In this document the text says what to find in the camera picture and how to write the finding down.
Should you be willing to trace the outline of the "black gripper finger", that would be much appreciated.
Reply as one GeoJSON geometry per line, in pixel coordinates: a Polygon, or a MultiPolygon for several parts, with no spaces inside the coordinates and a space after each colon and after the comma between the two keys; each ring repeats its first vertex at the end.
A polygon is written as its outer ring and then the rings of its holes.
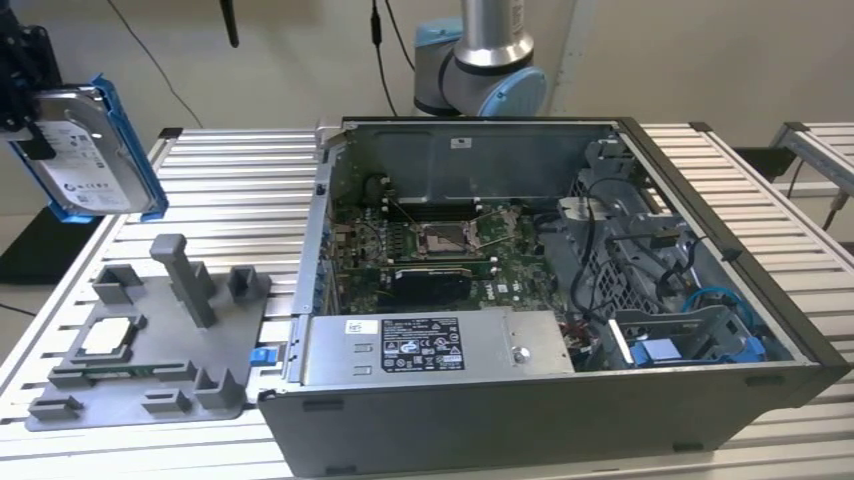
{"type": "Polygon", "coordinates": [[[1,139],[11,142],[30,160],[49,160],[54,149],[35,125],[39,109],[30,93],[1,93],[1,139]]]}

